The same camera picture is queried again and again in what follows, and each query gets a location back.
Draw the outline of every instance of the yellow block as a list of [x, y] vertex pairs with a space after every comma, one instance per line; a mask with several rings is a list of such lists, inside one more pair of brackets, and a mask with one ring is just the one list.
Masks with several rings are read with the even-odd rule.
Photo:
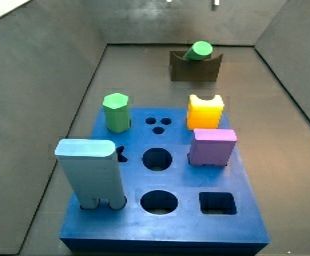
[[190, 95], [187, 128], [217, 129], [223, 113], [225, 103], [221, 95], [211, 100], [202, 100], [197, 95]]

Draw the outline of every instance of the gray enclosure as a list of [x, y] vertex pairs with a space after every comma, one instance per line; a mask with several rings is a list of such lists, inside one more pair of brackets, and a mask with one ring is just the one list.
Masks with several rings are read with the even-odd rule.
[[255, 48], [310, 119], [310, 0], [287, 2]]
[[[152, 102], [163, 107], [185, 107], [185, 95], [197, 91], [202, 96], [223, 91], [231, 124], [245, 138], [241, 154], [273, 236], [265, 253], [294, 253], [294, 249], [310, 253], [310, 218], [305, 220], [310, 127], [251, 48], [255, 45], [310, 119], [310, 0], [285, 3], [222, 0], [213, 11], [209, 0], [32, 0], [0, 20], [0, 253], [16, 254], [23, 246], [59, 140], [70, 130], [72, 136], [90, 136], [99, 102], [116, 90], [131, 96], [135, 106]], [[170, 82], [168, 51], [187, 46], [111, 46], [99, 66], [107, 43], [197, 40], [251, 46], [215, 48], [215, 53], [226, 53], [217, 84]], [[132, 56], [139, 62], [130, 61]], [[100, 74], [91, 85], [96, 88], [84, 97], [98, 66]], [[181, 97], [177, 87], [183, 89]], [[257, 150], [263, 136], [266, 142]], [[66, 182], [58, 171], [26, 255], [70, 255], [58, 240], [71, 193]]]
[[91, 11], [108, 43], [254, 45], [286, 0], [98, 0]]

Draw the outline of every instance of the purple cube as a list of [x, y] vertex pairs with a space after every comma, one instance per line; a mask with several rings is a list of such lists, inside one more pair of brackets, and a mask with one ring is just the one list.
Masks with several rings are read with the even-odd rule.
[[237, 135], [231, 129], [194, 129], [190, 164], [226, 166], [235, 142]]

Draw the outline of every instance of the green hexagonal prism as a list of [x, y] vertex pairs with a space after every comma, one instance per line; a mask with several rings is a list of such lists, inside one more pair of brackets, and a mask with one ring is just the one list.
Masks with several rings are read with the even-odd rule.
[[107, 129], [120, 133], [130, 129], [128, 96], [122, 93], [112, 93], [103, 101]]

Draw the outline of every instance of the toy block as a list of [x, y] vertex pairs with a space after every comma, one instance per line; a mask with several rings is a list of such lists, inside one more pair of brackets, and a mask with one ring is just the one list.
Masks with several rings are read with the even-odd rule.
[[210, 43], [198, 41], [194, 43], [183, 58], [186, 60], [203, 60], [214, 51]]
[[187, 128], [194, 130], [217, 129], [223, 113], [225, 103], [221, 95], [215, 95], [211, 100], [202, 100], [197, 95], [190, 95]]
[[103, 107], [107, 129], [115, 133], [124, 132], [130, 129], [128, 96], [122, 93], [107, 95], [104, 97]]
[[110, 140], [63, 139], [55, 155], [83, 209], [95, 209], [100, 199], [119, 210], [126, 196], [115, 143]]
[[235, 142], [237, 135], [231, 129], [194, 129], [190, 164], [226, 166]]
[[[186, 126], [187, 109], [130, 111], [132, 129], [110, 132], [100, 111], [92, 130], [92, 138], [124, 147], [128, 161], [119, 168], [128, 203], [120, 211], [106, 204], [83, 211], [74, 195], [62, 241], [74, 252], [100, 254], [255, 255], [270, 237], [237, 145], [227, 166], [191, 165], [195, 135]], [[219, 128], [231, 129], [226, 113]]]
[[185, 51], [170, 52], [171, 81], [215, 82], [223, 54], [209, 55], [202, 61], [185, 59], [185, 54]]

